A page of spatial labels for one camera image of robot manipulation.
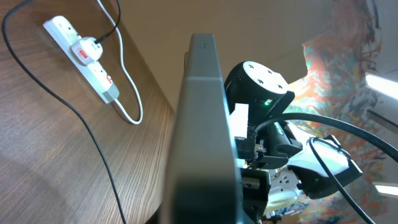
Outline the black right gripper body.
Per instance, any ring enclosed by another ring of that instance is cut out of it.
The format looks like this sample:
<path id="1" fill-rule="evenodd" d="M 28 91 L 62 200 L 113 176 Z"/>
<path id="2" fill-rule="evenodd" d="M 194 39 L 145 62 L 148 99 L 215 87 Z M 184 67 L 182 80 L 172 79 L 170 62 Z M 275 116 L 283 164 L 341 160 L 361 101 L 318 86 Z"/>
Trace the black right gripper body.
<path id="1" fill-rule="evenodd" d="M 283 167 L 288 158 L 283 154 L 264 154 L 263 145 L 257 145 L 252 137 L 236 137 L 238 158 L 247 162 L 240 168 L 243 178 L 244 223 L 260 223 L 266 209 L 271 190 L 271 175 L 268 170 Z"/>

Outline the turquoise screen smartphone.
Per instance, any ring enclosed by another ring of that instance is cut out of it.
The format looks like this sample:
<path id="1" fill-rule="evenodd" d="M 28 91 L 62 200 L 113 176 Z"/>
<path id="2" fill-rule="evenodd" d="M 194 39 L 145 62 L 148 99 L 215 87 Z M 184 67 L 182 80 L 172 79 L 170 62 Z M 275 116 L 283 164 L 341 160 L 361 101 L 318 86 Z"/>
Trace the turquoise screen smartphone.
<path id="1" fill-rule="evenodd" d="M 241 174 L 215 40 L 193 34 L 170 142 L 161 223 L 240 223 Z"/>

